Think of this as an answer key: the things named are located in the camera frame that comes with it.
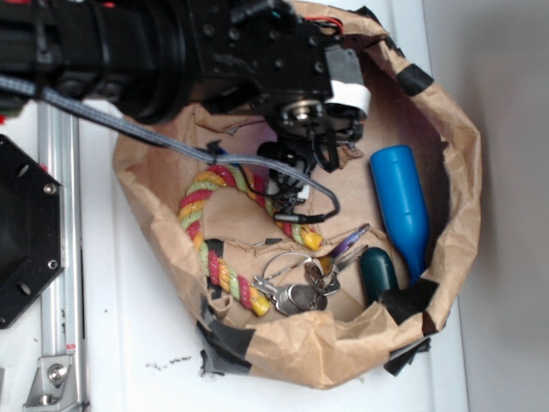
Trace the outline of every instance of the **black wire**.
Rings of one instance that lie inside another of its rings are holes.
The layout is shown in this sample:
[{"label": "black wire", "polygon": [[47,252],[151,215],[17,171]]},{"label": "black wire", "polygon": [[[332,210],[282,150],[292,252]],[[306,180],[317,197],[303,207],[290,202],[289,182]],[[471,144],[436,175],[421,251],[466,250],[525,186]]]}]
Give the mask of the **black wire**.
[{"label": "black wire", "polygon": [[[148,144],[170,148],[197,161],[202,161],[208,164],[213,164],[214,161],[219,164],[250,164],[274,169],[275,171],[295,178],[328,196],[334,205],[334,210],[322,216],[327,216],[326,218],[328,218],[337,215],[341,209],[337,196],[334,192],[327,187],[320,185],[304,173],[299,172],[280,161],[243,154],[223,154],[214,159],[211,154],[205,153],[198,148],[192,148],[182,142],[163,136],[160,133],[147,130],[140,125],[133,124],[123,118],[116,118],[108,113],[96,110],[78,100],[73,100],[62,96],[60,93],[51,88],[43,88],[40,90],[40,96],[37,96],[37,89],[34,83],[26,80],[0,75],[0,89],[12,94],[19,94],[28,98],[43,100],[46,103],[63,110],[64,112],[77,116],[78,118],[84,118],[92,123],[100,124],[108,129],[115,130],[119,133],[125,134],[126,136],[133,137]],[[311,216],[311,218],[318,219],[319,216],[320,215]]]}]

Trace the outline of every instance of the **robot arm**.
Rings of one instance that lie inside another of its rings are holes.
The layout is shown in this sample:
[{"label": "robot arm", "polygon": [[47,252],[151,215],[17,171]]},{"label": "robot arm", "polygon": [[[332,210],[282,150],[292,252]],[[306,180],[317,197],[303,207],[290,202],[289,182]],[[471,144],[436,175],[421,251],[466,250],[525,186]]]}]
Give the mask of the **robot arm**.
[{"label": "robot arm", "polygon": [[[192,102],[262,115],[278,142],[258,154],[310,175],[316,164],[339,166],[337,146],[362,137],[369,104],[339,30],[324,33],[282,0],[0,0],[0,73],[37,94],[109,100],[144,124]],[[25,102],[0,92],[2,112]],[[270,178],[277,208],[291,215],[303,185]]]}]

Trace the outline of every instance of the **colorful rope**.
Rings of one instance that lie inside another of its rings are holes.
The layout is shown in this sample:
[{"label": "colorful rope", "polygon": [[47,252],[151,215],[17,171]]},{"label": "colorful rope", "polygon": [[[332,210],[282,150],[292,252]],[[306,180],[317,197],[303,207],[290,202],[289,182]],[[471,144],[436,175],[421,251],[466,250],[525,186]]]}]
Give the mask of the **colorful rope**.
[{"label": "colorful rope", "polygon": [[[264,183],[261,178],[245,168],[244,173],[255,191],[264,191]],[[238,275],[236,270],[230,267],[215,251],[210,251],[201,232],[200,219],[204,204],[211,198],[214,191],[225,186],[236,187],[246,193],[248,197],[266,209],[269,215],[273,216],[276,212],[270,199],[259,196],[248,189],[239,167],[213,165],[205,172],[199,173],[187,189],[186,196],[180,204],[178,219],[192,239],[202,260],[204,274],[209,277],[210,281],[214,285],[221,286],[234,299],[240,301],[246,309],[252,310],[257,316],[263,316],[270,308],[268,299],[256,288],[253,288],[245,277]],[[312,227],[279,222],[277,225],[287,236],[314,251],[323,245],[322,236],[315,233]]]}]

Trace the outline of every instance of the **blue bottle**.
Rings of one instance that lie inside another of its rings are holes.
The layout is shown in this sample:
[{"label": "blue bottle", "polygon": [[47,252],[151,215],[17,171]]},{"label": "blue bottle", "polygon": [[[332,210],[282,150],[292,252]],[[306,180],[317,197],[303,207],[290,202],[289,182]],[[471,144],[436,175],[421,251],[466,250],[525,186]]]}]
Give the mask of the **blue bottle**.
[{"label": "blue bottle", "polygon": [[370,164],[385,229],[405,258],[413,285],[425,270],[429,217],[412,150],[384,148],[371,156]]}]

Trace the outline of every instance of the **black tape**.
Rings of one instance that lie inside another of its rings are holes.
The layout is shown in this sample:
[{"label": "black tape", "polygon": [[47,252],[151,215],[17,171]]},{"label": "black tape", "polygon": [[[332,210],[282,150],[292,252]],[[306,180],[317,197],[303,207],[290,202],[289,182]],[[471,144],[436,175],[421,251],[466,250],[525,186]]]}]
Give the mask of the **black tape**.
[{"label": "black tape", "polygon": [[[214,251],[219,258],[223,258],[225,243],[219,239],[208,239],[206,245],[209,251]],[[214,285],[208,278],[208,289],[212,290],[212,299],[219,299],[223,295],[223,289],[219,285]]]},{"label": "black tape", "polygon": [[383,368],[393,376],[398,376],[406,365],[412,365],[413,358],[418,352],[427,352],[431,349],[431,338],[427,337],[420,342],[413,343],[404,349],[397,350],[391,354],[391,359]]},{"label": "black tape", "polygon": [[202,315],[210,330],[197,324],[204,351],[202,370],[205,373],[248,374],[251,364],[246,361],[246,352],[256,331],[238,329],[221,323],[209,310],[204,300]]},{"label": "black tape", "polygon": [[432,77],[415,64],[410,64],[396,75],[396,80],[401,85],[404,93],[410,97],[420,94],[435,82]]},{"label": "black tape", "polygon": [[390,289],[380,293],[379,302],[387,308],[397,324],[402,324],[427,309],[437,288],[438,283],[419,279],[408,289]]},{"label": "black tape", "polygon": [[[355,15],[362,15],[363,17],[366,17],[367,19],[372,19],[377,24],[382,26],[381,22],[379,21],[377,16],[374,14],[374,12],[371,11],[370,9],[368,9],[366,6],[362,6],[360,9],[355,10],[353,13]],[[385,43],[387,43],[387,45],[389,46],[389,48],[391,50],[394,50],[395,52],[397,52],[399,54],[399,56],[404,57],[404,53],[402,52],[402,49],[396,45],[395,41],[391,38],[391,36],[387,36],[383,40],[385,41]]]}]

